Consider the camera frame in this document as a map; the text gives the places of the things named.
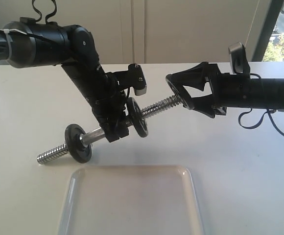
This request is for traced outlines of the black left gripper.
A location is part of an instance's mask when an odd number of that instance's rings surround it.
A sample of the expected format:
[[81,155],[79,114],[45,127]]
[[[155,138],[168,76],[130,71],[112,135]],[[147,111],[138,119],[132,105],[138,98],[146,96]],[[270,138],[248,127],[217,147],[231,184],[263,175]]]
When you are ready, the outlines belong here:
[[101,65],[93,70],[83,65],[62,65],[73,84],[92,108],[92,113],[104,127],[108,142],[129,135],[125,121],[125,93],[118,87],[116,78],[106,73]]

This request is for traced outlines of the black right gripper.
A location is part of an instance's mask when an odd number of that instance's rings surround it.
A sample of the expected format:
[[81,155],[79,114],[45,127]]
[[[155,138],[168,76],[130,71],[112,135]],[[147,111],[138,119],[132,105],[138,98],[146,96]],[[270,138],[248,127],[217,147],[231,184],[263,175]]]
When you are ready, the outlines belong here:
[[215,115],[226,115],[228,107],[238,107],[241,98],[241,74],[222,73],[217,64],[202,62],[172,75],[183,81],[185,88],[202,92],[205,84],[209,83],[212,94],[190,98],[190,110],[215,118]]

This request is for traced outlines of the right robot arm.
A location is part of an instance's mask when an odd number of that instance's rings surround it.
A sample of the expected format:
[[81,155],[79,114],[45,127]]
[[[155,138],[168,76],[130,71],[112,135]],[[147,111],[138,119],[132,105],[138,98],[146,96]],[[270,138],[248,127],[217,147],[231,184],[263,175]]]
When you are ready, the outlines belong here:
[[226,115],[228,107],[284,112],[284,78],[222,73],[217,64],[202,62],[168,74],[166,82],[186,109],[210,118]]

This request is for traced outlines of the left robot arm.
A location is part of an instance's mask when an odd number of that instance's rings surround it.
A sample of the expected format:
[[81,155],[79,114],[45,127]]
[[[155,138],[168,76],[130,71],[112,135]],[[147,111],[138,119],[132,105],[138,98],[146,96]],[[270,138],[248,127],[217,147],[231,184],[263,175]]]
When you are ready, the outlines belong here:
[[106,139],[128,136],[124,91],[116,77],[104,71],[86,28],[40,24],[32,18],[10,22],[0,29],[0,60],[18,69],[60,65],[91,106]]

